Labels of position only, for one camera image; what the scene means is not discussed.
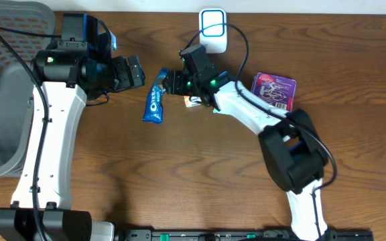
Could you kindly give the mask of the orange tissue packet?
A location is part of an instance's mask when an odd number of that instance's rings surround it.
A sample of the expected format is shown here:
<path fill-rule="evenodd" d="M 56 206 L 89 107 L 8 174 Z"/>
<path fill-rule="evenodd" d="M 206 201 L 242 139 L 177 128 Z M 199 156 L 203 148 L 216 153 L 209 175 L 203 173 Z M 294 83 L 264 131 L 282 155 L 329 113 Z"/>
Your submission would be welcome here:
<path fill-rule="evenodd" d="M 200 106 L 202 104 L 201 99 L 197 96 L 185 96 L 184 102 L 187 108 Z"/>

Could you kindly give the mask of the blue Oreo cookie pack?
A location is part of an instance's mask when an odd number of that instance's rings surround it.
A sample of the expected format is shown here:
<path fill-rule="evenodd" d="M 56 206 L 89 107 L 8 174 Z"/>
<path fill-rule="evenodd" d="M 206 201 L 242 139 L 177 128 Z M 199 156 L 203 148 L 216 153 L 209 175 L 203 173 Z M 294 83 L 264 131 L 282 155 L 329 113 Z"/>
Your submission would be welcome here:
<path fill-rule="evenodd" d="M 162 68 L 155 78 L 147 95 L 145 111 L 142 118 L 143 122 L 161 124 L 163 123 L 162 96 L 166 93 L 163 87 L 163 80 L 168 76 L 168 69 Z"/>

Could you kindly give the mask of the red purple pad pack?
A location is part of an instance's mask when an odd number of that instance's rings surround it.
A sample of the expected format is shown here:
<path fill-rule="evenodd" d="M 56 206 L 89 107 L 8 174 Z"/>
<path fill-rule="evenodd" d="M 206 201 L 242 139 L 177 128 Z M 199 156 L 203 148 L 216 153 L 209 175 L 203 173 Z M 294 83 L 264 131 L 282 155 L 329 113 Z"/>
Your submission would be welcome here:
<path fill-rule="evenodd" d="M 254 77 L 251 92 L 272 106 L 291 112 L 296 93 L 296 81 L 259 72 Z"/>

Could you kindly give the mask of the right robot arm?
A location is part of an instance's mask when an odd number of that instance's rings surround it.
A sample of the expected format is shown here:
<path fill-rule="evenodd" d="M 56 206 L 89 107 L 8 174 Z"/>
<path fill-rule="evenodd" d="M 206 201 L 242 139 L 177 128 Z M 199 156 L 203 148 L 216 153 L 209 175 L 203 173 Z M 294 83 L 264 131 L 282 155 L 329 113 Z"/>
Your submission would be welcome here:
<path fill-rule="evenodd" d="M 253 131 L 270 177 L 287 194 L 292 232 L 300 240 L 324 239 L 328 226 L 320 189 L 328 154 L 304 111 L 267 104 L 227 72 L 202 80 L 198 74 L 171 71 L 160 86 L 168 94 L 197 96 Z"/>

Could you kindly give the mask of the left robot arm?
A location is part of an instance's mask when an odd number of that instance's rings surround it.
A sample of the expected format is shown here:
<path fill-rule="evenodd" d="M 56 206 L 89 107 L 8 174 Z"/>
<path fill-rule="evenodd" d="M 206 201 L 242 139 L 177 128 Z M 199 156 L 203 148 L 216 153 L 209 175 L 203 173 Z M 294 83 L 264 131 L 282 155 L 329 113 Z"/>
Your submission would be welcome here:
<path fill-rule="evenodd" d="M 120 240 L 111 222 L 72 209 L 71 167 L 76 132 L 89 100 L 145 84 L 137 56 L 88 50 L 42 50 L 21 178 L 8 208 L 0 208 L 4 240 Z"/>

